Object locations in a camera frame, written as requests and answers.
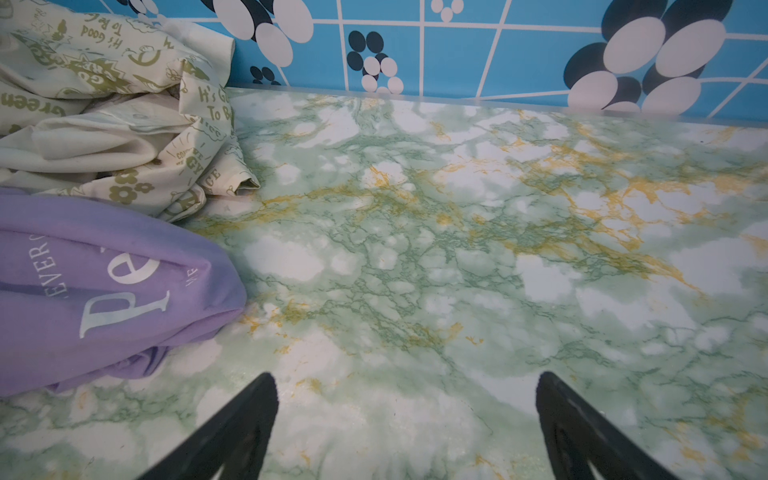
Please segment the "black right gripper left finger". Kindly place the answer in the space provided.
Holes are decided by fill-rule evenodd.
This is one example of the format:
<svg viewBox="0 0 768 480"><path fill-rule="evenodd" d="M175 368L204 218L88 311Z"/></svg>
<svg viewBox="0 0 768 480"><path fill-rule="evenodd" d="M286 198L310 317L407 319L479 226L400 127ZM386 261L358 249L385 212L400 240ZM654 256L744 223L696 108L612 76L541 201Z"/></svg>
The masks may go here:
<svg viewBox="0 0 768 480"><path fill-rule="evenodd" d="M143 479L257 479L278 413L274 377L264 372Z"/></svg>

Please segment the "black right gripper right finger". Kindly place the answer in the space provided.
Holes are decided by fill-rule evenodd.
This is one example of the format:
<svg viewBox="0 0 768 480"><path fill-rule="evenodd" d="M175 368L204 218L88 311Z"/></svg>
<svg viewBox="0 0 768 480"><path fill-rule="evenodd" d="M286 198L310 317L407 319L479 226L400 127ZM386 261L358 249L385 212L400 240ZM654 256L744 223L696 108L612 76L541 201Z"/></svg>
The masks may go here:
<svg viewBox="0 0 768 480"><path fill-rule="evenodd" d="M539 377L536 409L557 479L676 478L550 371Z"/></svg>

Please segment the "purple printed cloth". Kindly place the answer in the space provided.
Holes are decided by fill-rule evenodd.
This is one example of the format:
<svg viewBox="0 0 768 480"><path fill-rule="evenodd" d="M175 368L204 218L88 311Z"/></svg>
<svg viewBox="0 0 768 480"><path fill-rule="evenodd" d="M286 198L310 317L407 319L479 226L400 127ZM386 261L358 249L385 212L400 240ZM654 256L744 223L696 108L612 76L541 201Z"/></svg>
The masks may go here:
<svg viewBox="0 0 768 480"><path fill-rule="evenodd" d="M107 203L1 192L1 393L150 376L247 294L223 249Z"/></svg>

